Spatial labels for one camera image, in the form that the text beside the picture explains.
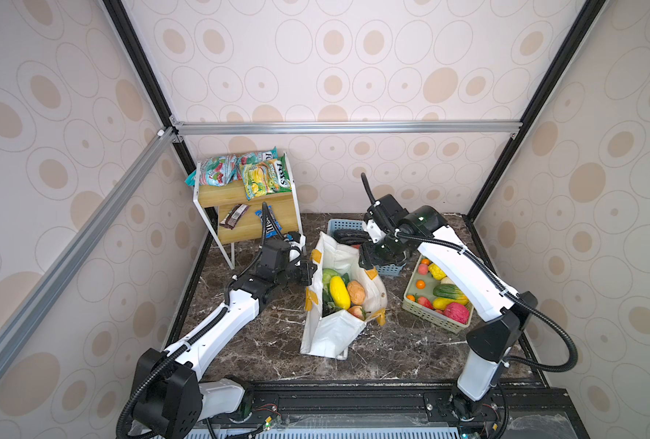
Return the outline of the green plastic basket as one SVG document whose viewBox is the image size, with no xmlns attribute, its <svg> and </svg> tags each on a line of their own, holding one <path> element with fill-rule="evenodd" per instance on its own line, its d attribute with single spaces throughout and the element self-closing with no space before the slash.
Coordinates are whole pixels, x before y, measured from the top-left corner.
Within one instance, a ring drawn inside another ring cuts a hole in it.
<svg viewBox="0 0 650 439">
<path fill-rule="evenodd" d="M 403 293 L 403 310 L 426 322 L 458 334 L 467 329 L 474 313 L 469 298 L 429 258 L 420 256 Z"/>
</svg>

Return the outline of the yellow mango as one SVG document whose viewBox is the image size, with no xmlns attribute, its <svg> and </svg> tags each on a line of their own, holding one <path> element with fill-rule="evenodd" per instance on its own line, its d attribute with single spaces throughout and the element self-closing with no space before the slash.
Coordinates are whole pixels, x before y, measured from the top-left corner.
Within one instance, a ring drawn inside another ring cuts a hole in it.
<svg viewBox="0 0 650 439">
<path fill-rule="evenodd" d="M 352 305 L 350 303 L 349 294 L 346 285 L 342 281 L 342 277 L 334 277 L 328 286 L 333 303 L 337 308 L 347 310 Z"/>
</svg>

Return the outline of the tan wrinkled potato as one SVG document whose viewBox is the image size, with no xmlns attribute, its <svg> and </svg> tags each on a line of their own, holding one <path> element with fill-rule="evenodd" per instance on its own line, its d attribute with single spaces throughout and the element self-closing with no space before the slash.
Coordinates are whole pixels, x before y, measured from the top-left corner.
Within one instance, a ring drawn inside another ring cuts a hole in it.
<svg viewBox="0 0 650 439">
<path fill-rule="evenodd" d="M 352 305 L 362 305 L 366 299 L 364 287 L 357 281 L 350 281 L 347 285 L 347 291 Z"/>
</svg>

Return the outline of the white grocery bag yellow handles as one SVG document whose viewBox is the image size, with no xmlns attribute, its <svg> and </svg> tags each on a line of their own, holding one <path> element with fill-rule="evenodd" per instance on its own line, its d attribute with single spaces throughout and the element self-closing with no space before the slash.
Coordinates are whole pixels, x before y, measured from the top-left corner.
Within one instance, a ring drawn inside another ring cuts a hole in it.
<svg viewBox="0 0 650 439">
<path fill-rule="evenodd" d="M 349 345 L 371 321 L 386 323 L 388 294 L 377 269 L 360 267 L 359 250 L 322 232 L 310 255 L 303 355 L 345 360 Z"/>
</svg>

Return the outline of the green cabbage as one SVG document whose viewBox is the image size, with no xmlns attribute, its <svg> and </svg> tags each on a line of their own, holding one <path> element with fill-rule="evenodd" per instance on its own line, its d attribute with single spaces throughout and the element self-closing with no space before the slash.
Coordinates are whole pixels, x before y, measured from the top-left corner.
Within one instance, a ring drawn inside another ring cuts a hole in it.
<svg viewBox="0 0 650 439">
<path fill-rule="evenodd" d="M 322 271 L 322 283 L 324 286 L 329 286 L 330 281 L 334 277 L 339 277 L 339 273 L 336 270 L 330 268 L 324 268 Z"/>
</svg>

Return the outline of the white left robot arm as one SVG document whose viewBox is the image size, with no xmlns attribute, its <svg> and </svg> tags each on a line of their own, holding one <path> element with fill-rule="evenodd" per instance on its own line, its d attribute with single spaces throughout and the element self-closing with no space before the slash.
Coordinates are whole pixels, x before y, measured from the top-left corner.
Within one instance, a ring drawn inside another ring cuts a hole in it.
<svg viewBox="0 0 650 439">
<path fill-rule="evenodd" d="M 116 437 L 184 438 L 194 426 L 218 414 L 234 413 L 247 388 L 238 380 L 203 382 L 207 369 L 238 332 L 266 309 L 274 294 L 290 285 L 309 286 L 315 265 L 304 254 L 306 239 L 286 236 L 268 206 L 262 206 L 258 252 L 229 281 L 222 303 L 184 338 L 164 350 L 148 349 L 136 364 L 132 390 L 122 409 Z"/>
</svg>

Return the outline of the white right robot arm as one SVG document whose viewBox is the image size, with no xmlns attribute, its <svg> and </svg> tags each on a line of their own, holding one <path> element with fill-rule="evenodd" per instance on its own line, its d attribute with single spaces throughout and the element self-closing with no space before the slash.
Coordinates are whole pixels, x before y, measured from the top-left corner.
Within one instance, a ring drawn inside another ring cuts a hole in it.
<svg viewBox="0 0 650 439">
<path fill-rule="evenodd" d="M 456 382 L 456 400 L 466 404 L 481 402 L 510 362 L 552 373 L 575 367 L 578 351 L 569 334 L 538 309 L 532 293 L 520 294 L 496 276 L 456 237 L 437 210 L 423 206 L 410 212 L 392 195 L 377 199 L 368 179 L 364 177 L 361 181 L 371 203 L 363 221 L 369 238 L 361 245 L 361 267 L 400 265 L 413 252 L 420 252 L 452 279 L 482 320 L 467 333 L 469 356 Z M 542 364 L 511 355 L 512 346 L 531 318 L 544 322 L 564 342 L 568 351 L 564 363 Z"/>
</svg>

